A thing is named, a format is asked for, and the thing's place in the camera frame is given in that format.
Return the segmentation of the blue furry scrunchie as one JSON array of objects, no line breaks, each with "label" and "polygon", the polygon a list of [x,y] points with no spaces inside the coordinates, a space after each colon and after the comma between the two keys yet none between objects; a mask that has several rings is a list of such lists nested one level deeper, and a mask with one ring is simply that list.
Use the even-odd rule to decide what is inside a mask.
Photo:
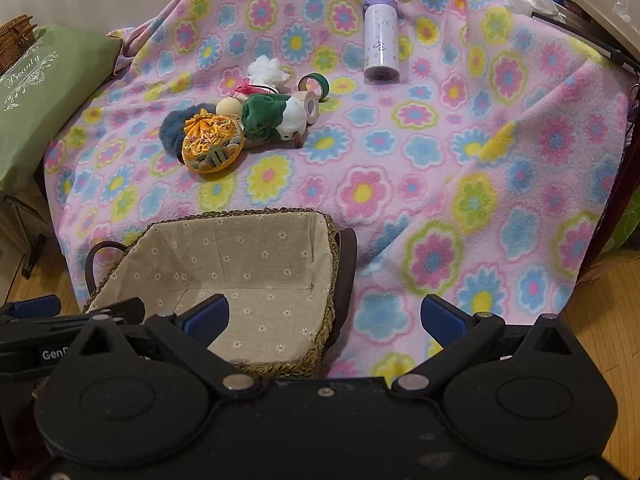
[{"label": "blue furry scrunchie", "polygon": [[184,136],[184,126],[186,121],[198,114],[201,110],[214,114],[216,112],[215,103],[200,103],[191,105],[182,110],[173,110],[163,120],[158,130],[160,143],[169,155],[182,160],[182,142]]}]

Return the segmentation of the yellow embroidered silk pouch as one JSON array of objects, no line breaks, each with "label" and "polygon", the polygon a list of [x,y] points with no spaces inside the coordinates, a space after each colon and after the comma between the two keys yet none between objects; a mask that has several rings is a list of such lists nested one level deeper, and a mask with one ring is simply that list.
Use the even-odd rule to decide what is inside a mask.
[{"label": "yellow embroidered silk pouch", "polygon": [[183,127],[183,163],[197,174],[213,174],[231,166],[244,148],[238,118],[201,108]]}]

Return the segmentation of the woven basket with liner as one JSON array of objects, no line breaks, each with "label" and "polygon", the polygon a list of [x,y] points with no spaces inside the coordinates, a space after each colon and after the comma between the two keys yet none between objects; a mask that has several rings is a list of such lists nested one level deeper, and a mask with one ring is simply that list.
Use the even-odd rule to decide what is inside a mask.
[{"label": "woven basket with liner", "polygon": [[352,229],[311,209],[212,212],[149,226],[102,281],[85,270],[95,311],[131,297],[145,314],[191,314],[221,295],[229,322],[211,352],[260,376],[320,373],[348,315],[357,260]]}]

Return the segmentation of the beige tape roll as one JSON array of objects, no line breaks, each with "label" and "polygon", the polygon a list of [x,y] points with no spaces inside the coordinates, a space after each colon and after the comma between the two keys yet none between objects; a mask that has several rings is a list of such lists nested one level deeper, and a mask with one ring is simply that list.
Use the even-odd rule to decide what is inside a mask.
[{"label": "beige tape roll", "polygon": [[319,97],[313,91],[296,91],[293,96],[304,106],[307,125],[315,124],[320,115]]}]

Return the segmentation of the green tape roll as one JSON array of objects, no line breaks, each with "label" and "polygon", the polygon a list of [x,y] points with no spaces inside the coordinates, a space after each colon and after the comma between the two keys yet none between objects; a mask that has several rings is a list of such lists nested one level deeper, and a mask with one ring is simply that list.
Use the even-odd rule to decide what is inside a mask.
[{"label": "green tape roll", "polygon": [[318,96],[320,102],[324,102],[330,93],[330,84],[325,76],[319,73],[309,73],[299,79],[298,91],[309,91]]}]

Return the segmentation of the grey board edge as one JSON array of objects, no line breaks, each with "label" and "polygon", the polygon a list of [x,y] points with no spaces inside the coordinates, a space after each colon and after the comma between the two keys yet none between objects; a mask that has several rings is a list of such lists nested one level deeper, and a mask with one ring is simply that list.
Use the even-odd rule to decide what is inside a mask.
[{"label": "grey board edge", "polygon": [[639,33],[613,10],[598,0],[567,0],[578,14],[557,6],[551,16],[534,11],[532,18],[562,30],[597,50],[616,66],[639,75]]}]

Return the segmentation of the pink floral fleece blanket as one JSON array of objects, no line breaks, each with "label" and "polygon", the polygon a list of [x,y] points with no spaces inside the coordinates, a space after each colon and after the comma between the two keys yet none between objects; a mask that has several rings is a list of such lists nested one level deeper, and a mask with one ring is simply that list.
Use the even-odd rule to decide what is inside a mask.
[{"label": "pink floral fleece blanket", "polygon": [[[506,0],[396,0],[400,79],[363,73],[363,0],[172,0],[123,29],[122,74],[44,158],[56,236],[80,304],[157,222],[311,209],[355,231],[334,377],[393,380],[434,356],[424,296],[529,324],[559,312],[608,202],[631,78]],[[169,155],[173,110],[232,95],[258,56],[330,84],[296,148],[245,152],[204,177]]]}]

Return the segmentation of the brown wicker basket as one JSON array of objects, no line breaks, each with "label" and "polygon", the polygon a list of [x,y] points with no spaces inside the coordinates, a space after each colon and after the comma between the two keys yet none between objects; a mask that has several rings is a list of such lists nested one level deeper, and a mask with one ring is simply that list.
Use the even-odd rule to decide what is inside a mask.
[{"label": "brown wicker basket", "polygon": [[22,14],[0,27],[0,75],[7,72],[36,41],[32,16]]}]

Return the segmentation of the green white plush toy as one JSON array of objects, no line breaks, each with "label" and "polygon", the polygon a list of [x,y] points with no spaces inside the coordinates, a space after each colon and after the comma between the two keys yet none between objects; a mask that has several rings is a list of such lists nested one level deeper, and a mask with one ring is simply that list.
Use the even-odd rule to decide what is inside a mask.
[{"label": "green white plush toy", "polygon": [[265,141],[276,136],[282,142],[293,141],[300,148],[307,129],[307,113],[295,96],[254,93],[242,105],[241,126],[247,139]]}]

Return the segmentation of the lilac thermos bottle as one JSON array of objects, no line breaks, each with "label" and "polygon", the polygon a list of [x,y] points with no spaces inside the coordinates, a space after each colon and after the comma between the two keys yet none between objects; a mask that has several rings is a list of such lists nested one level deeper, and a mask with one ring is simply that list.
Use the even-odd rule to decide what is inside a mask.
[{"label": "lilac thermos bottle", "polygon": [[382,84],[400,79],[399,13],[396,0],[363,0],[363,73]]}]

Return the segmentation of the green fabric cushion bag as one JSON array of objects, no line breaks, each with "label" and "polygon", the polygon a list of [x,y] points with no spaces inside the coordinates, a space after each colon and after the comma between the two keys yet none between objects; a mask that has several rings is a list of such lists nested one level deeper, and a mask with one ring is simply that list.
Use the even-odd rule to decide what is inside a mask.
[{"label": "green fabric cushion bag", "polygon": [[122,40],[65,25],[36,41],[1,76],[1,193],[32,180],[49,142],[114,72]]}]

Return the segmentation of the white fluffy plush toy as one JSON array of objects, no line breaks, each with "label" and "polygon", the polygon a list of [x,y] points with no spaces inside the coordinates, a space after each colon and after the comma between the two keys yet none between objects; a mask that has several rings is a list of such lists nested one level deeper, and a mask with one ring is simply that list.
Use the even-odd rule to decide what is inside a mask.
[{"label": "white fluffy plush toy", "polygon": [[248,80],[254,86],[282,88],[291,78],[277,58],[261,55],[247,67]]}]

